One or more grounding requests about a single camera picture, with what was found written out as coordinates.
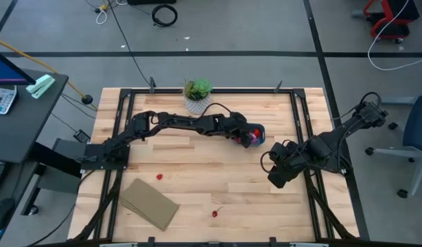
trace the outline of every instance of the yellow cable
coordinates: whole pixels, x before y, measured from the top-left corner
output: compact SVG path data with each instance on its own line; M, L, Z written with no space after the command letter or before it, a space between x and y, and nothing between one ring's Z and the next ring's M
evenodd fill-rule
M52 72L54 72L54 73L58 73L54 68L52 68L52 67L50 67L49 65L47 65L47 64L45 64L44 62L42 62L42 61L40 61L40 60L38 60L38 59L36 59L36 58L33 58L33 57L31 57L31 56L29 56L29 55L27 55L26 53L24 53L24 52L22 52L22 51L19 51L18 49L16 49L16 48L13 48L11 45L9 45L9 44L7 44L7 43L5 43L5 42L3 42L2 40L0 40L0 45L3 45L4 47L6 47L6 48L8 48L8 49L11 49L12 51L14 51L14 52L16 52L17 54L20 54L20 55L22 55L22 56L24 56L25 58L28 58L28 59L30 59L30 60L32 60L32 61L34 61L34 62L36 62L36 63L38 63L38 64L41 64L41 65L43 65L44 67L46 67L46 68L48 68L50 71L52 71ZM67 84L73 89L73 90L75 90L75 92L77 92L79 95L81 95L81 97L82 98L86 98L86 96L81 92L81 91L79 91L70 81L68 81L67 82ZM94 105L94 104L91 104L91 106L95 109L95 110L98 110L98 108Z

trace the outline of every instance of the wooden tabletop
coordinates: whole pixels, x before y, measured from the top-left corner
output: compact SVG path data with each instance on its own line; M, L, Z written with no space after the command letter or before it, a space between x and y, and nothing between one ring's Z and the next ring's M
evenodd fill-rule
M93 143L111 137L118 104L119 88L102 91L92 134ZM321 88L305 89L314 134L331 130L331 120ZM313 241L312 221L307 203L305 181L300 174L277 189L260 168L259 158L275 142L297 142L292 107L288 94L212 94L212 100L242 113L250 123L266 129L266 141L245 149L223 137L204 137L186 131L167 129L145 141L131 145L130 164L124 172L121 190L140 178L180 205L166 231L161 231L119 203L116 242L278 242ZM302 106L298 101L300 118ZM166 111L190 115L181 94L136 95L133 114L141 111ZM227 112L212 106L208 114ZM304 139L307 139L303 125ZM271 161L264 159L266 168ZM163 174L162 180L156 175ZM96 171L80 187L69 237L75 237L98 208L104 171ZM358 235L351 199L341 175L323 172L331 210ZM219 209L218 216L212 211ZM102 237L106 235L109 209L104 216ZM323 236L323 216L318 208Z

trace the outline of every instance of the blue chair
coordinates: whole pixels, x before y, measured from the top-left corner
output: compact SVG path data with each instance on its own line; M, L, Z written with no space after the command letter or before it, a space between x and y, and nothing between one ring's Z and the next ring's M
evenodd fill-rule
M418 97L413 105L405 127L400 123L391 123L388 127L391 130L400 129L400 131L403 132L403 146L414 148L414 150L367 148L365 152L367 155L378 153L408 157L409 162L412 163L415 162L415 159L417 160L409 191L400 189L397 192L399 197L407 198L409 192L411 196L417 192L418 186L422 180L422 96Z

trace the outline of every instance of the black floor stripe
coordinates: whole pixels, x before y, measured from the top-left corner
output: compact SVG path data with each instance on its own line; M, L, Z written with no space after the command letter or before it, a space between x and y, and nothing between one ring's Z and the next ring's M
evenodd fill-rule
M14 52L1 52L10 58L20 57ZM129 57L128 51L60 51L26 52L37 58L96 58ZM196 57L196 56L277 56L277 57L316 57L314 51L134 51L136 57Z
M324 52L326 58L368 58L367 52ZM422 58L422 52L371 52L372 58Z
M317 58L315 51L133 51L136 57L230 57L230 56L264 56L264 57L299 57ZM19 58L15 52L4 51L8 58ZM32 51L26 54L36 58L126 58L127 51ZM367 58L366 52L323 52L324 58ZM422 52L373 52L372 58L422 58Z
M3 15L2 19L0 20L0 32L2 32L3 27L6 24L6 21L8 20L8 18L10 18L10 15L12 13L12 11L14 10L17 1L19 0L12 0L11 4L8 6L8 9L6 9L5 14Z
M316 28L316 23L314 22L312 7L309 3L309 0L303 0L303 2L305 6L305 11L307 13L309 28L312 31L314 47L316 48L316 53L318 55L319 66L322 72L322 77L325 84L325 90L327 93L326 96L327 96L327 100L328 100L329 107L331 110L331 114L333 115L333 117L338 117L340 114L339 114L339 110L336 103L336 97L334 96L333 86L331 84L331 79L329 77L327 63L325 62L325 55L323 53L322 46L320 45L319 33ZM339 119L334 121L335 126L340 126L341 124L342 123ZM346 144L346 141L344 141L343 146L345 150L342 152L342 154L350 160L348 145ZM369 240L369 233L368 233L366 221L364 219L362 202L360 201L360 195L357 190L357 183L355 181L355 176L353 174L351 176L347 176L347 185L348 185L348 189L349 189L349 193L351 197L351 203L353 205L354 215L357 222L357 227L359 229L360 237L364 240Z

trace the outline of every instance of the office chair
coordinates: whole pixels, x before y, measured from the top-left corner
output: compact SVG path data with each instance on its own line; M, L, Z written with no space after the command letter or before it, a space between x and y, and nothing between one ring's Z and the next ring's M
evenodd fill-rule
M373 26L371 28L371 36L376 38L386 24L392 21L403 10L376 40L391 39L397 44L402 43L403 38L409 36L410 33L408 24L419 18L419 12L415 6L415 2L413 0L382 0L383 12L369 12L368 9L374 2L375 0L369 0L363 11L353 11L352 17L366 17L366 20Z
M417 192L422 180L422 96L418 97L413 105L405 127L400 123L391 123L388 127L390 130L400 129L403 133L403 146L414 148L414 150L367 148L365 152L367 155L378 153L408 157L411 163L415 162L415 159L417 160L409 191L400 189L397 192L399 197L407 198L409 192L411 196Z

